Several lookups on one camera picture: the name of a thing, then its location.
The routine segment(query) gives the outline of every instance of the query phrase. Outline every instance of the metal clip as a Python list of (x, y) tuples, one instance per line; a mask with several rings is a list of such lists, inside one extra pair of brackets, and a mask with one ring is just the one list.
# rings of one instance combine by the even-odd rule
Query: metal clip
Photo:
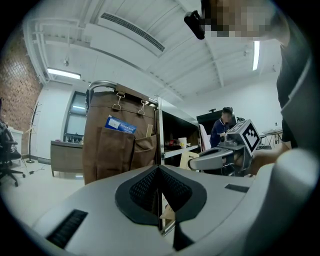
[(144, 101), (141, 100), (141, 103), (142, 103), (142, 108), (138, 111), (138, 114), (144, 116), (144, 115), (145, 115), (145, 111), (144, 111), (145, 105), (147, 105), (149, 102), (146, 101), (146, 102), (144, 103)]
[(118, 111), (120, 111), (120, 110), (121, 110), (121, 106), (120, 106), (120, 104), (119, 104), (119, 103), (120, 103), (120, 100), (121, 100), (121, 98), (126, 97), (126, 95), (121, 96), (121, 95), (119, 95), (119, 93), (117, 93), (116, 95), (119, 97), (119, 100), (118, 100), (118, 103), (117, 103), (117, 104), (113, 104), (112, 109), (113, 109), (113, 110), (118, 110)]

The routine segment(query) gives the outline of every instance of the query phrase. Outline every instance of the canvas bag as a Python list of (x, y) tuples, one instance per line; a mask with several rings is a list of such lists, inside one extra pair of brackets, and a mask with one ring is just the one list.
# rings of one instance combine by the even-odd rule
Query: canvas bag
[[(120, 84), (114, 92), (93, 94), (82, 151), (85, 184), (154, 164), (155, 108), (142, 104), (148, 100), (149, 97)], [(109, 115), (136, 126), (135, 133), (105, 128)], [(151, 137), (146, 137), (148, 125), (153, 126)]]

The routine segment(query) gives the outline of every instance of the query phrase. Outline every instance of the office chair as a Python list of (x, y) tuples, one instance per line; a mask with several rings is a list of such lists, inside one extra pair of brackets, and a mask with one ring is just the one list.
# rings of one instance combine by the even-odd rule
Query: office chair
[(25, 178), (26, 175), (22, 171), (11, 170), (9, 165), (12, 165), (12, 160), (20, 159), (21, 154), (18, 152), (11, 152), (12, 145), (17, 145), (11, 132), (5, 126), (2, 126), (2, 131), (0, 135), (0, 179), (5, 175), (10, 176), (15, 182), (14, 185), (18, 187), (18, 181), (13, 174), (22, 174), (22, 177)]

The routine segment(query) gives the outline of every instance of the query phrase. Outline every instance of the fluorescent light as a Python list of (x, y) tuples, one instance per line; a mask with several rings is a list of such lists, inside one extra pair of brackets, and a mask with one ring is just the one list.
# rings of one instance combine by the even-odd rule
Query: fluorescent light
[(59, 69), (55, 69), (55, 68), (50, 68), (50, 67), (48, 67), (46, 70), (50, 74), (81, 80), (81, 75), (77, 74), (77, 73), (71, 73), (71, 72), (67, 72), (67, 71), (63, 71), (63, 70), (59, 70)]
[(253, 56), (252, 70), (255, 71), (258, 68), (258, 62), (259, 62), (259, 53), (260, 53), (260, 42), (259, 41), (253, 42), (253, 49), (254, 49), (254, 56)]
[(81, 110), (85, 110), (86, 109), (83, 106), (75, 106), (75, 105), (73, 105), (72, 107), (75, 108), (75, 109), (81, 109)]

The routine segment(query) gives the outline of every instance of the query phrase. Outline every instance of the white ceiling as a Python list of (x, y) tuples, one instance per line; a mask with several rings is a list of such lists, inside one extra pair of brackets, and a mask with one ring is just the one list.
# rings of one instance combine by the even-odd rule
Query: white ceiling
[[(200, 0), (44, 0), (25, 19), (23, 32), (43, 83), (87, 87), (96, 80), (109, 80), (171, 103), (280, 68), (280, 47), (274, 40), (261, 43), (256, 71), (252, 71), (253, 42), (209, 32), (205, 40), (198, 40), (184, 23), (185, 13), (196, 9), (200, 11)], [(164, 52), (141, 68), (131, 60), (143, 60), (143, 52), (129, 53), (129, 49), (130, 61), (114, 56), (113, 50), (123, 42), (112, 44), (113, 49), (109, 45), (108, 51), (93, 48), (85, 27), (97, 24), (103, 13), (117, 15), (149, 33), (165, 47)], [(82, 81), (47, 74), (47, 67), (79, 73)]]

